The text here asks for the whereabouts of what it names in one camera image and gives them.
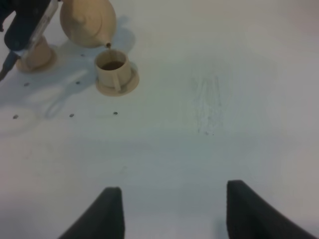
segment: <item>coffee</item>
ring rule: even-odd
[[[121,68],[123,65],[124,65],[123,62],[120,62],[120,61],[111,61],[111,62],[108,62],[108,63],[106,63],[105,65],[103,65],[103,66],[101,67],[101,69],[102,69],[102,70],[105,70],[105,71],[113,71],[113,70],[116,70],[116,69]]]

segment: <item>white table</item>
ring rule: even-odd
[[[132,93],[98,93],[103,48],[70,43],[58,13],[56,66],[0,85],[1,238],[55,239],[120,186],[128,239],[225,239],[231,179],[319,236],[319,2],[112,4]]]

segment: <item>beige cup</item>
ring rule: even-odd
[[[120,93],[132,76],[127,55],[118,50],[107,50],[95,58],[99,84]]]

